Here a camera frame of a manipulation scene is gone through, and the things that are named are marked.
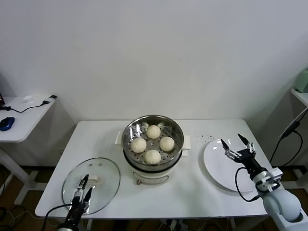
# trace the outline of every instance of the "black wire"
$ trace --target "black wire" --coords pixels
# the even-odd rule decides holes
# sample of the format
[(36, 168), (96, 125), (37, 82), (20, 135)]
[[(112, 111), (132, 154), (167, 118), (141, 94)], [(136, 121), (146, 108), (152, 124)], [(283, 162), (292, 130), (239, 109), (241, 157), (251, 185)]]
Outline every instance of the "black wire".
[(13, 228), (9, 225), (0, 225), (0, 227), (6, 227), (7, 229), (0, 230), (0, 231), (13, 231)]
[(245, 168), (245, 167), (241, 167), (241, 168), (239, 168), (238, 170), (236, 170), (236, 173), (235, 173), (235, 186), (236, 186), (236, 190), (237, 190), (237, 192), (239, 193), (240, 197), (241, 197), (244, 201), (246, 201), (246, 202), (253, 202), (253, 201), (259, 199), (260, 196), (257, 195), (257, 196), (255, 196), (255, 197), (251, 198), (250, 200), (247, 200), (245, 197), (243, 197), (243, 195), (241, 194), (241, 192), (240, 192), (240, 190), (239, 190), (239, 186), (237, 185), (237, 174), (239, 173), (239, 171), (240, 171), (241, 169), (246, 169), (246, 168)]
[(62, 208), (62, 207), (66, 207), (66, 206), (71, 206), (72, 204), (65, 204), (65, 205), (60, 205), (60, 206), (57, 206), (55, 208), (52, 208), (51, 210), (49, 210), (45, 216), (45, 219), (44, 219), (44, 223), (43, 223), (43, 226), (41, 228), (41, 231), (45, 231), (45, 226), (46, 226), (46, 223), (47, 223), (47, 218), (48, 218), (48, 215), (49, 213), (51, 213), (52, 211), (58, 209), (58, 208)]
[(31, 109), (31, 108), (41, 107), (41, 106), (43, 106), (44, 104), (45, 104), (45, 103), (42, 103), (41, 105), (38, 105), (38, 106), (28, 107), (28, 108), (26, 108), (26, 109), (23, 110), (23, 111), (18, 111), (18, 110), (15, 110), (14, 108), (11, 108), (11, 110), (13, 110), (13, 111), (15, 111), (15, 112), (18, 112), (18, 113), (22, 113), (22, 112), (25, 112), (26, 110), (29, 110), (29, 109)]
[[(0, 211), (1, 211), (1, 214), (0, 214), (0, 221), (2, 221), (5, 216), (8, 214), (8, 211), (13, 211), (15, 209), (18, 209), (18, 208), (22, 208), (24, 210), (24, 212), (26, 212), (26, 208), (23, 207), (23, 206), (16, 206), (10, 210), (7, 210), (6, 208), (4, 207), (0, 207)], [(19, 218), (19, 221), (18, 222), (15, 222), (12, 226), (11, 225), (0, 225), (0, 227), (6, 227), (6, 229), (4, 230), (0, 230), (0, 231), (12, 231), (14, 227), (16, 227), (17, 225), (20, 224), (20, 222), (22, 222), (22, 220), (25, 218), (25, 213), (22, 215), (21, 218)]]
[(213, 224), (213, 223), (207, 224), (206, 227), (205, 227), (203, 230), (206, 231), (206, 230), (208, 229), (208, 227), (211, 226), (211, 225), (214, 226), (214, 227), (215, 227), (216, 229), (218, 229), (219, 231), (221, 230), (220, 227), (218, 227), (218, 225)]
[[(22, 208), (22, 209), (24, 210), (24, 212), (27, 211), (27, 209), (26, 209), (25, 207), (23, 207), (22, 205), (21, 205), (21, 206), (16, 206), (16, 207), (10, 209), (9, 211), (11, 212), (11, 211), (13, 211), (13, 210), (15, 210), (15, 209), (17, 209), (17, 208)], [(19, 221), (18, 221), (18, 222), (15, 221), (15, 223), (14, 223), (13, 226), (12, 226), (12, 229), (13, 229), (14, 227), (16, 227), (17, 225), (19, 225), (19, 224), (23, 221), (23, 219), (25, 218), (25, 215), (26, 215), (26, 213), (24, 213), (21, 217), (18, 217)]]
[(295, 134), (297, 134), (300, 138), (300, 146), (299, 146), (299, 149), (298, 151), (295, 153), (295, 155), (291, 158), (291, 160), (289, 160), (287, 163), (285, 163), (284, 165), (282, 165), (281, 167), (283, 166), (286, 166), (287, 164), (289, 164), (291, 161), (293, 161), (295, 159), (295, 157), (297, 157), (297, 155), (299, 154), (300, 150), (302, 149), (302, 146), (303, 146), (303, 137), (297, 132), (297, 131), (293, 131)]
[(303, 116), (299, 119), (298, 122), (300, 122), (300, 121), (305, 117), (305, 115), (307, 114), (307, 112), (308, 112), (308, 109), (304, 112)]
[(270, 161), (269, 161), (269, 162), (271, 162), (271, 161), (273, 160), (273, 158), (274, 158), (274, 156), (275, 156), (275, 154), (276, 154), (276, 151), (277, 151), (277, 149), (278, 149), (278, 146), (279, 146), (280, 142), (282, 141), (282, 139), (283, 139), (283, 138), (281, 137), (280, 140), (278, 141), (278, 143), (277, 143), (277, 145), (276, 145), (276, 148), (275, 148), (273, 154), (271, 155), (271, 158), (270, 158)]

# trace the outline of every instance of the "white table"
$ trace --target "white table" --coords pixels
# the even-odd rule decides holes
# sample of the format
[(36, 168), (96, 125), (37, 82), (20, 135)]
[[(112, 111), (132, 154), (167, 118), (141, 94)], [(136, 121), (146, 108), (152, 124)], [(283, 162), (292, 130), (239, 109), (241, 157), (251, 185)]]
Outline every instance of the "white table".
[[(190, 135), (192, 149), (176, 165), (167, 182), (161, 185), (137, 185), (128, 169), (122, 148), (115, 145), (118, 131), (129, 121), (81, 121), (78, 123), (62, 157), (37, 205), (36, 215), (45, 216), (62, 205), (61, 189), (67, 174), (79, 163), (94, 157), (113, 160), (121, 172), (118, 193), (103, 210), (86, 219), (136, 218), (217, 218), (265, 215), (262, 200), (243, 201), (237, 192), (219, 186), (208, 174), (203, 152), (208, 136), (235, 138), (241, 133), (256, 146), (256, 159), (267, 169), (270, 163), (244, 120), (178, 120), (184, 134)], [(247, 198), (256, 191), (244, 193)], [(51, 217), (65, 218), (66, 208), (51, 212)]]
[[(291, 93), (297, 97), (303, 105), (308, 107), (308, 93), (300, 93), (295, 89), (291, 89)], [(285, 189), (304, 189), (308, 193), (308, 172), (304, 175), (299, 169), (294, 170), (298, 180), (282, 182)]]
[[(40, 105), (45, 98), (37, 98), (31, 103), (24, 103), (22, 97), (4, 97), (5, 105), (11, 106), (12, 108), (22, 111), (28, 107)], [(39, 108), (29, 109), (23, 113), (18, 113), (13, 110), (10, 111), (0, 111), (0, 120), (6, 117), (15, 117), (15, 122), (10, 130), (0, 131), (0, 143), (12, 142), (19, 143), (24, 141), (31, 131), (35, 128), (38, 122), (46, 114), (49, 108), (52, 106), (54, 101), (49, 104), (43, 105)], [(28, 191), (30, 190), (40, 190), (43, 191), (46, 187), (46, 183), (36, 183), (34, 181), (35, 176), (38, 174), (37, 171), (31, 172), (28, 175), (19, 165), (0, 148), (0, 162), (11, 171), (11, 174), (5, 181), (5, 185), (8, 185), (10, 180), (15, 175), (19, 180), (24, 183), (23, 188), (18, 194), (15, 205), (21, 205)]]

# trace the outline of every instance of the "pot lid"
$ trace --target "pot lid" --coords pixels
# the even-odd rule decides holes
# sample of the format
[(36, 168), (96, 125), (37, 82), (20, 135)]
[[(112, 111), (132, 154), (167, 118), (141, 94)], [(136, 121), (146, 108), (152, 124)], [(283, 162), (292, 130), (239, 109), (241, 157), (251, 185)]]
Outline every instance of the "pot lid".
[(120, 170), (118, 166), (107, 158), (93, 158), (77, 165), (67, 176), (62, 187), (64, 204), (72, 203), (76, 186), (89, 175), (84, 195), (92, 188), (89, 208), (85, 215), (96, 213), (105, 208), (116, 195), (120, 186)]

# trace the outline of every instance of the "power cord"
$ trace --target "power cord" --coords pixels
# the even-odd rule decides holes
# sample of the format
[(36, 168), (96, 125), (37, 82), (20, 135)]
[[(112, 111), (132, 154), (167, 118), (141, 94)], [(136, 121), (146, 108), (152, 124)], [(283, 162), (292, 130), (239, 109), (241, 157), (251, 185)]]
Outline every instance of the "power cord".
[(299, 149), (298, 151), (295, 153), (295, 155), (291, 158), (291, 160), (289, 160), (287, 163), (285, 163), (283, 166), (286, 166), (287, 164), (291, 163), (296, 157), (297, 155), (299, 154), (300, 150), (302, 149), (303, 147), (303, 137), (297, 132), (297, 131), (294, 131), (293, 133), (297, 134), (300, 138), (300, 145), (299, 145)]
[(245, 197), (243, 197), (243, 195), (241, 194), (241, 192), (240, 192), (240, 190), (239, 190), (239, 186), (238, 186), (238, 184), (237, 184), (237, 174), (239, 173), (239, 171), (240, 171), (241, 169), (246, 169), (246, 168), (245, 168), (245, 167), (240, 167), (239, 169), (236, 170), (236, 173), (235, 173), (235, 186), (236, 186), (236, 190), (237, 190), (237, 192), (239, 193), (240, 197), (241, 197), (244, 201), (246, 201), (246, 202), (253, 202), (253, 201), (256, 201), (257, 199), (260, 198), (259, 195), (257, 195), (257, 196), (255, 196), (255, 197), (251, 198), (250, 200), (247, 200)]
[(15, 112), (18, 112), (18, 113), (22, 113), (22, 112), (25, 112), (26, 110), (29, 110), (29, 109), (31, 109), (31, 108), (41, 107), (41, 106), (43, 106), (44, 104), (45, 104), (45, 103), (41, 103), (41, 105), (38, 105), (38, 106), (28, 107), (28, 108), (26, 108), (26, 109), (23, 110), (23, 111), (18, 111), (18, 110), (14, 109), (14, 108), (11, 108), (11, 110), (12, 110), (12, 111), (15, 111)]
[[(291, 163), (291, 162), (298, 156), (298, 154), (300, 153), (300, 151), (301, 151), (301, 149), (302, 149), (302, 147), (303, 147), (303, 137), (301, 136), (301, 134), (299, 134), (299, 132), (296, 131), (296, 130), (292, 131), (292, 133), (295, 133), (295, 134), (298, 135), (299, 138), (300, 138), (299, 149), (298, 149), (298, 151), (294, 154), (294, 156), (293, 156), (287, 163), (281, 165), (280, 167), (284, 167), (284, 166), (286, 166), (287, 164)], [(270, 161), (269, 161), (270, 163), (272, 162), (272, 160), (273, 160), (273, 158), (274, 158), (274, 156), (275, 156), (275, 154), (276, 154), (276, 151), (277, 151), (277, 149), (278, 149), (278, 147), (279, 147), (279, 144), (280, 144), (280, 142), (281, 142), (283, 139), (284, 139), (283, 137), (281, 137), (281, 138), (279, 139), (279, 141), (278, 141), (278, 143), (277, 143), (277, 145), (276, 145), (276, 148), (275, 148), (275, 150), (274, 150), (274, 152), (273, 152), (273, 154), (272, 154), (272, 156), (271, 156), (271, 158), (270, 158)]]
[[(20, 217), (21, 215), (23, 215), (23, 216), (21, 217), (21, 219), (16, 223), (16, 222), (15, 222), (15, 219), (16, 219), (17, 217), (14, 217), (14, 216), (13, 216), (12, 211), (13, 211), (13, 210), (16, 210), (16, 209), (18, 209), (18, 208), (22, 208), (22, 209), (24, 210), (24, 212), (23, 212), (22, 214), (20, 214), (20, 215), (17, 216), (17, 217)], [(7, 210), (7, 209), (4, 208), (4, 207), (0, 207), (0, 214), (1, 214), (1, 215), (0, 215), (0, 221), (3, 220), (3, 219), (6, 217), (7, 214), (10, 214), (10, 215), (12, 216), (12, 220), (11, 220), (11, 222), (9, 223), (9, 225), (0, 225), (1, 228), (5, 228), (5, 229), (3, 229), (3, 230), (1, 230), (1, 231), (12, 231), (13, 228), (15, 228), (18, 224), (20, 224), (20, 222), (25, 218), (25, 215), (24, 215), (25, 212), (26, 212), (26, 208), (23, 207), (23, 206), (17, 206), (17, 207), (14, 207), (14, 208), (12, 208), (12, 209), (9, 209), (9, 210)]]
[(295, 133), (296, 135), (299, 136), (299, 138), (300, 138), (300, 146), (299, 146), (298, 151), (295, 153), (295, 155), (294, 155), (287, 163), (283, 164), (281, 167), (284, 167), (284, 166), (286, 166), (287, 164), (291, 163), (291, 162), (297, 157), (297, 155), (300, 153), (300, 151), (301, 151), (301, 149), (302, 149), (302, 146), (303, 146), (303, 137), (296, 131), (296, 129), (298, 128), (298, 126), (300, 126), (300, 122), (301, 122), (302, 119), (305, 117), (305, 115), (307, 114), (307, 112), (308, 112), (308, 108), (306, 108), (304, 111), (302, 111), (302, 112), (297, 116), (297, 118), (298, 118), (298, 117), (300, 117), (300, 116), (302, 115), (301, 118), (300, 118), (298, 121), (296, 121), (297, 118), (295, 118), (294, 121), (289, 125), (289, 127), (287, 127), (287, 129), (283, 132), (283, 134), (281, 135), (280, 139), (278, 140), (278, 142), (277, 142), (277, 144), (276, 144), (276, 147), (275, 147), (275, 150), (274, 150), (274, 152), (273, 152), (273, 154), (272, 154), (272, 156), (271, 156), (271, 158), (270, 158), (270, 161), (269, 161), (270, 163), (272, 162), (272, 160), (273, 160), (273, 158), (274, 158), (274, 156), (275, 156), (275, 154), (276, 154), (276, 151), (277, 151), (277, 149), (278, 149), (278, 147), (279, 147), (281, 141), (282, 141), (284, 138), (288, 137), (291, 133)]
[(45, 231), (45, 227), (46, 227), (46, 223), (47, 223), (47, 219), (48, 219), (48, 215), (49, 213), (51, 213), (52, 211), (58, 209), (58, 208), (62, 208), (62, 207), (66, 207), (66, 206), (71, 206), (72, 204), (65, 204), (65, 205), (60, 205), (60, 206), (57, 206), (55, 208), (52, 208), (51, 210), (49, 210), (44, 218), (44, 223), (43, 223), (43, 226), (41, 228), (41, 231)]
[(43, 105), (45, 105), (45, 104), (49, 104), (51, 101), (55, 100), (56, 98), (57, 98), (56, 95), (51, 95), (51, 96), (48, 97), (47, 99), (43, 100), (43, 102), (42, 102), (40, 105), (28, 107), (28, 108), (26, 108), (26, 109), (23, 110), (23, 111), (18, 111), (18, 110), (14, 109), (14, 108), (12, 108), (12, 107), (10, 107), (10, 106), (0, 107), (0, 110), (5, 110), (5, 111), (10, 111), (10, 110), (12, 110), (12, 111), (15, 111), (15, 112), (18, 112), (18, 113), (23, 113), (23, 112), (25, 112), (25, 111), (27, 111), (27, 110), (29, 110), (29, 109), (31, 109), (31, 108), (37, 108), (37, 107), (41, 107), (41, 106), (43, 106)]

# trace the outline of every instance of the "computer mouse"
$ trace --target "computer mouse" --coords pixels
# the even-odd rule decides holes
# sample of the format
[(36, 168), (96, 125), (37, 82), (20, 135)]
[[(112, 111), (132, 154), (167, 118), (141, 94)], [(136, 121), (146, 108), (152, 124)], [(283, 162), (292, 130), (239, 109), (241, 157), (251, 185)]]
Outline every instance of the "computer mouse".
[(9, 130), (15, 121), (14, 117), (6, 117), (2, 121), (0, 121), (0, 131)]

